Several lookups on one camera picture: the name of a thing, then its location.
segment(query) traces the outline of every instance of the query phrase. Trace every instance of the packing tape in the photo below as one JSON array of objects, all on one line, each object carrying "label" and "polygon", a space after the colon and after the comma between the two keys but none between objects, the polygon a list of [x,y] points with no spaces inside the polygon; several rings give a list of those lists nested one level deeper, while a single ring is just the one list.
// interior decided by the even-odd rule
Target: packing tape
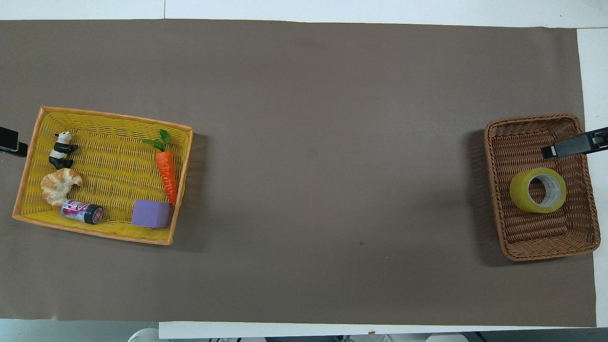
[{"label": "packing tape", "polygon": [[[538,179],[545,186],[545,198],[537,203],[530,196],[530,182]],[[527,212],[549,213],[558,210],[566,200],[566,183],[557,172],[540,167],[521,171],[510,186],[511,199],[515,205]]]}]

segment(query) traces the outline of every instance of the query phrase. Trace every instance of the orange carrot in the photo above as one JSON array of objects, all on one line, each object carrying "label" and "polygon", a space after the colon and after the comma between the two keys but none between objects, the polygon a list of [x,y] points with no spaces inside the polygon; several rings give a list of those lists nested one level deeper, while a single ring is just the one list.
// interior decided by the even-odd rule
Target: orange carrot
[{"label": "orange carrot", "polygon": [[175,164],[173,162],[173,152],[166,150],[169,139],[169,132],[161,130],[160,139],[144,139],[143,142],[160,150],[159,152],[156,152],[156,166],[158,166],[158,171],[161,174],[162,182],[165,185],[165,194],[167,194],[171,204],[175,205],[175,203],[178,201],[178,186],[175,182]]},{"label": "orange carrot", "polygon": [[175,205],[178,200],[178,186],[175,183],[175,165],[173,164],[173,152],[156,152],[156,165],[161,173],[163,184],[165,184],[165,194]]}]

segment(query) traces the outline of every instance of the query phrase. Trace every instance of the basket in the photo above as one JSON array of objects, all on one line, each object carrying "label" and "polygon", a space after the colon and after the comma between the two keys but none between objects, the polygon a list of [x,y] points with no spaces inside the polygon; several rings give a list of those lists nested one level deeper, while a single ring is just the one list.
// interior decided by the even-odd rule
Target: basket
[{"label": "basket", "polygon": [[[163,128],[171,134],[167,149],[174,153],[178,199],[167,228],[152,229],[131,224],[135,200],[169,202],[154,161],[154,147],[142,139],[156,139]],[[55,133],[71,131],[72,169],[80,174],[83,186],[74,186],[68,198],[97,204],[104,209],[100,223],[61,217],[59,209],[47,204],[40,181],[55,171],[49,162]],[[132,242],[171,245],[179,208],[184,196],[192,127],[160,120],[97,111],[41,107],[30,143],[13,218],[67,231]]]},{"label": "basket", "polygon": [[[572,114],[511,117],[491,122],[485,150],[494,219],[503,253],[511,260],[535,260],[589,253],[599,247],[599,224],[586,155],[544,159],[541,148],[582,133]],[[513,177],[547,167],[560,174],[567,188],[564,205],[550,214],[527,213],[511,200]],[[544,187],[532,183],[536,201]]]}]

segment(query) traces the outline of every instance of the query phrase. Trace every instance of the brown tabletop surface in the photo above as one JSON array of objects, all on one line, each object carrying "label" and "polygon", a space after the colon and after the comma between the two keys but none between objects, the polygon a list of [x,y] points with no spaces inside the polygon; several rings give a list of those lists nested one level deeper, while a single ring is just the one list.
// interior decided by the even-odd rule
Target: brown tabletop surface
[{"label": "brown tabletop surface", "polygon": [[573,29],[0,22],[0,125],[41,105],[191,125],[175,243],[11,218],[0,317],[594,326],[592,255],[510,262],[482,129],[583,116]]}]

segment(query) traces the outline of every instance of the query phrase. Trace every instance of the purple block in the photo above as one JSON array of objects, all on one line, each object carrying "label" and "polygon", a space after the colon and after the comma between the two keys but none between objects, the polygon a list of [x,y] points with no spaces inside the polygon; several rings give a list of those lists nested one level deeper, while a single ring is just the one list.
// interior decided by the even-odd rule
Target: purple block
[{"label": "purple block", "polygon": [[171,203],[135,200],[132,225],[165,228],[169,224]]}]

